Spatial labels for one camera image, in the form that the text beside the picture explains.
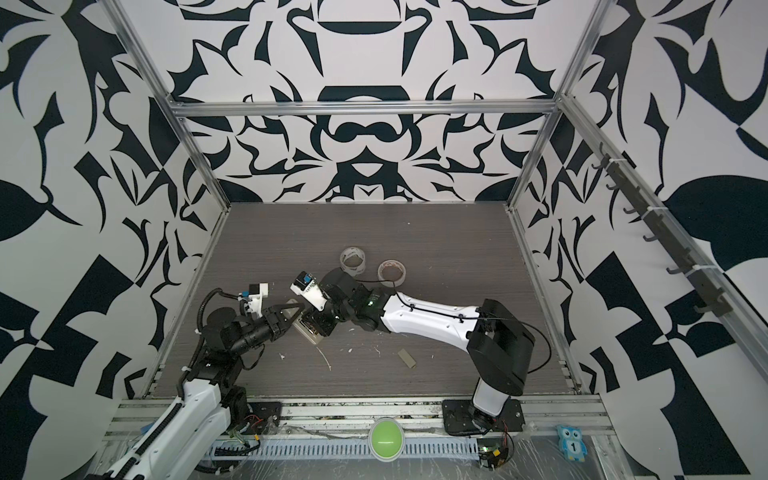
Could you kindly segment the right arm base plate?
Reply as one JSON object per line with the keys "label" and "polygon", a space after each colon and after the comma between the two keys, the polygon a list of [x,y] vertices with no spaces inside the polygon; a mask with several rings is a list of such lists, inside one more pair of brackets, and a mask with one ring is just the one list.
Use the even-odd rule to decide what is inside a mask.
{"label": "right arm base plate", "polygon": [[495,417],[477,409],[471,400],[443,400],[441,408],[443,428],[450,436],[522,432],[526,425],[521,403],[515,399],[507,399],[501,413]]}

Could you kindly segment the clear tape roll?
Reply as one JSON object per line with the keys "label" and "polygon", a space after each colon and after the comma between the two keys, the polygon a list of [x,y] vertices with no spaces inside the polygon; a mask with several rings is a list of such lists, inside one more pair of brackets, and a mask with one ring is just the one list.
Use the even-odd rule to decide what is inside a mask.
{"label": "clear tape roll", "polygon": [[339,256],[340,268],[352,277],[358,277],[365,272],[366,254],[356,246],[345,248]]}

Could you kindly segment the blue owl number tag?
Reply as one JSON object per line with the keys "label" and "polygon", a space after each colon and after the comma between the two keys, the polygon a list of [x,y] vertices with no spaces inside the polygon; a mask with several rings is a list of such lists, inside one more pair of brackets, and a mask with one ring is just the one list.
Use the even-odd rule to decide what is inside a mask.
{"label": "blue owl number tag", "polygon": [[579,428],[567,425],[556,427],[559,448],[564,458],[571,462],[583,463],[588,455],[582,431]]}

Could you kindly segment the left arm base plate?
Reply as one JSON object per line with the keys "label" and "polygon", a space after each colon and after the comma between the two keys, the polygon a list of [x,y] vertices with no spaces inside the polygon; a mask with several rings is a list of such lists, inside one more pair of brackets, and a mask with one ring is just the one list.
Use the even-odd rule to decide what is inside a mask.
{"label": "left arm base plate", "polygon": [[244,416],[235,424],[242,435],[263,435],[276,432],[282,423],[283,403],[280,401],[248,401]]}

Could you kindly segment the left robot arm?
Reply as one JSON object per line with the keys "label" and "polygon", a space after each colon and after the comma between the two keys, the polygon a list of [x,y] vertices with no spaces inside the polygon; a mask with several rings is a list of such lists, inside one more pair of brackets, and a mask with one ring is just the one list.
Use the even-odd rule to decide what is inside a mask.
{"label": "left robot arm", "polygon": [[221,307],[198,319],[199,348],[177,383],[177,397],[151,428],[101,474],[88,479],[186,479],[214,441],[248,415],[243,356],[282,337],[302,302],[266,308],[258,318]]}

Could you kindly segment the green push button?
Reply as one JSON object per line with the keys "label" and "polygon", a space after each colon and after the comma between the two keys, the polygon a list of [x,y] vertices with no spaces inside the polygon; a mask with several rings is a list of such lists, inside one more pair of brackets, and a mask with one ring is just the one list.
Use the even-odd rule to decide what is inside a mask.
{"label": "green push button", "polygon": [[371,455],[381,462],[397,460],[405,448],[402,426],[393,418],[378,419],[367,437]]}

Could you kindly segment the beige masking tape roll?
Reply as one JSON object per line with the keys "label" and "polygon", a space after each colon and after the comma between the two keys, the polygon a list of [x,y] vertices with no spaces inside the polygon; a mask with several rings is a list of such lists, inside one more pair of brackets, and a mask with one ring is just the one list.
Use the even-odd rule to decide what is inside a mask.
{"label": "beige masking tape roll", "polygon": [[400,287],[406,278],[406,268],[398,260],[384,260],[377,268],[379,282],[391,288]]}

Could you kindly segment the small electronics board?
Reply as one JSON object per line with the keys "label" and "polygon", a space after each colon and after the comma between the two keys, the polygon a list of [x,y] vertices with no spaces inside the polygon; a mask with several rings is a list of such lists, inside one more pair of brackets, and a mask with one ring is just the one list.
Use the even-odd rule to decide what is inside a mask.
{"label": "small electronics board", "polygon": [[498,444],[480,445],[478,465],[486,470],[497,470],[512,459],[514,452],[514,441],[509,436],[501,439]]}

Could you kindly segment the remote battery cover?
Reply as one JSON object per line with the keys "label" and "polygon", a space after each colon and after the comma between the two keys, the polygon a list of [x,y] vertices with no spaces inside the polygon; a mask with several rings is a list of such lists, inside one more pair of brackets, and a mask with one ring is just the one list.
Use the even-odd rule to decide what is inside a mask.
{"label": "remote battery cover", "polygon": [[415,359],[405,349],[398,351],[398,357],[409,369],[412,369],[417,365]]}

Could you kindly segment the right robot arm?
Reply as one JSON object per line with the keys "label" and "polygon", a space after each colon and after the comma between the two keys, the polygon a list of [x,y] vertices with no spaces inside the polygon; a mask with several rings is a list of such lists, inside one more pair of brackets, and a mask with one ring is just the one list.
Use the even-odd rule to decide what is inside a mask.
{"label": "right robot arm", "polygon": [[467,353],[479,375],[468,408],[477,423],[496,421],[535,371],[531,360],[543,333],[496,300],[479,306],[424,301],[400,292],[393,282],[360,281],[340,268],[320,280],[302,272],[291,290],[309,303],[304,327],[322,337],[351,322],[369,332],[415,335]]}

